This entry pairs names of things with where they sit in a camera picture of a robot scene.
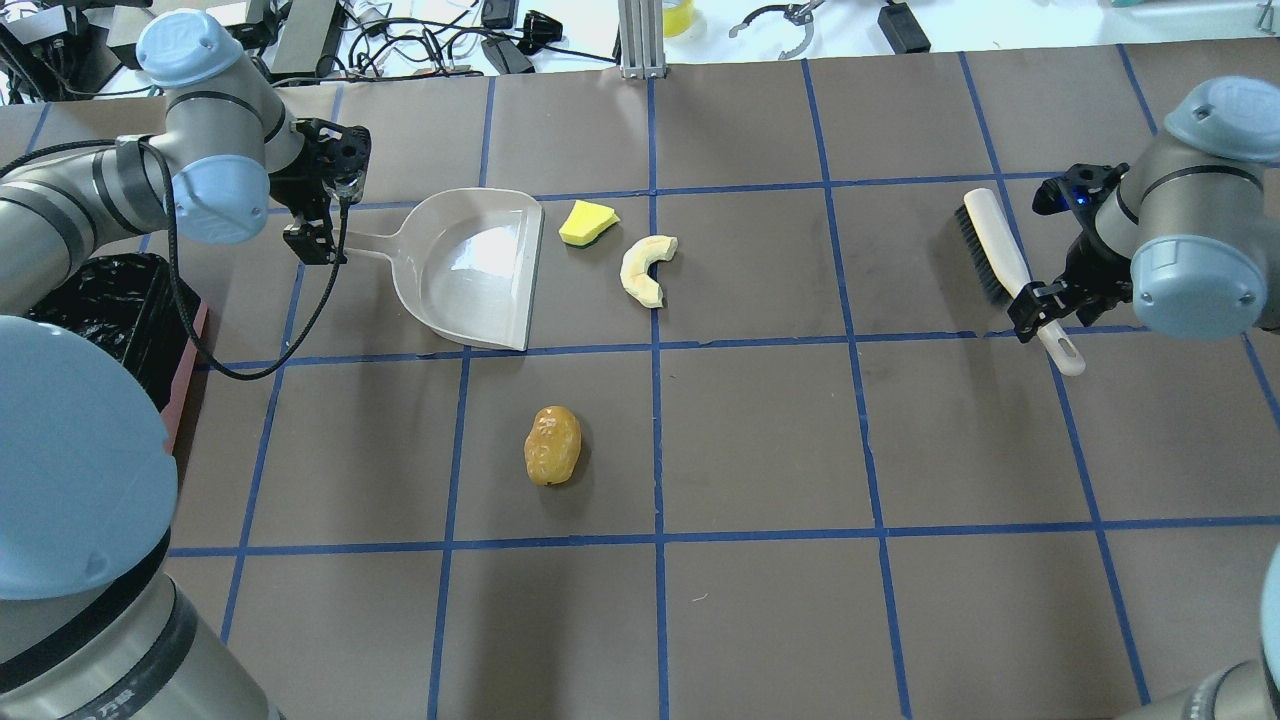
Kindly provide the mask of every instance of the metal bracket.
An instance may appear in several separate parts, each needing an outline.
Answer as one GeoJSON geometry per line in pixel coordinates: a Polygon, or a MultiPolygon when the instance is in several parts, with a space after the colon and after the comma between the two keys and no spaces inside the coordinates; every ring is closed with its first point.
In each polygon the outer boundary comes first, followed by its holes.
{"type": "Polygon", "coordinates": [[[618,0],[622,77],[667,77],[662,45],[662,0],[618,0]]]}

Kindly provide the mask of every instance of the yellow sponge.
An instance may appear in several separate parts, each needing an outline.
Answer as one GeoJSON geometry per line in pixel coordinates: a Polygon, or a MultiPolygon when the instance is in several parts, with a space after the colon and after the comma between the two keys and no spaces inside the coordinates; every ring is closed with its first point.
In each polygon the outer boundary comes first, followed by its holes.
{"type": "Polygon", "coordinates": [[[561,240],[573,247],[586,247],[616,222],[618,222],[618,214],[613,211],[613,208],[575,200],[573,211],[561,225],[561,240]]]}

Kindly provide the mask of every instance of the brush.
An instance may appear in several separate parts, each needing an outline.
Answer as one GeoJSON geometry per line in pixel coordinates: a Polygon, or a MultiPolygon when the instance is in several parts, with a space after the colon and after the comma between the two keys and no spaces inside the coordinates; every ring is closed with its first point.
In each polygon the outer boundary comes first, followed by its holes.
{"type": "MultiPolygon", "coordinates": [[[[987,300],[997,305],[1011,302],[1032,282],[1032,273],[1027,269],[1027,261],[1009,229],[1009,220],[1000,209],[996,193],[984,187],[966,192],[964,205],[956,210],[956,219],[987,300]]],[[[1079,375],[1084,372],[1084,357],[1057,320],[1036,331],[1036,337],[1064,375],[1079,375]]]]}

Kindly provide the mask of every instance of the light blue cap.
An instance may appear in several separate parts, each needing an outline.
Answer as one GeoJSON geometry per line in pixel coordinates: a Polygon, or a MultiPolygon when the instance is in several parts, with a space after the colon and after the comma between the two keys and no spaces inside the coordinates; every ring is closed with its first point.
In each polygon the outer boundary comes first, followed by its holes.
{"type": "Polygon", "coordinates": [[[187,8],[151,20],[134,55],[160,87],[184,87],[232,67],[244,49],[209,13],[187,8]]]}
{"type": "Polygon", "coordinates": [[[168,436],[110,355],[0,315],[0,600],[84,592],[146,557],[178,501],[168,436]]]}
{"type": "Polygon", "coordinates": [[[1271,682],[1277,683],[1280,673],[1280,547],[1271,557],[1271,570],[1262,583],[1262,655],[1271,670],[1271,682]]]}
{"type": "Polygon", "coordinates": [[[173,177],[178,232],[198,242],[233,245],[266,227],[271,178],[257,160],[211,155],[173,177]]]}
{"type": "Polygon", "coordinates": [[[1165,129],[1210,155],[1271,161],[1280,158],[1280,88],[1240,76],[1202,82],[1165,117],[1165,129]]]}
{"type": "Polygon", "coordinates": [[[1222,340],[1258,320],[1267,284],[1258,266],[1225,242],[1193,234],[1157,237],[1133,256],[1133,306],[1151,329],[1188,340],[1222,340]]]}

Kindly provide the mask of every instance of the yellow potato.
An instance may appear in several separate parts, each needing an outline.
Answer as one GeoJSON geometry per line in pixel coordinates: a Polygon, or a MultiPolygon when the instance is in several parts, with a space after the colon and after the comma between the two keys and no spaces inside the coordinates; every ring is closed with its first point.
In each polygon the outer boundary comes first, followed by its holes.
{"type": "Polygon", "coordinates": [[[525,469],[539,486],[563,483],[573,474],[582,451],[582,425],[567,407],[552,405],[534,416],[525,438],[525,469]]]}

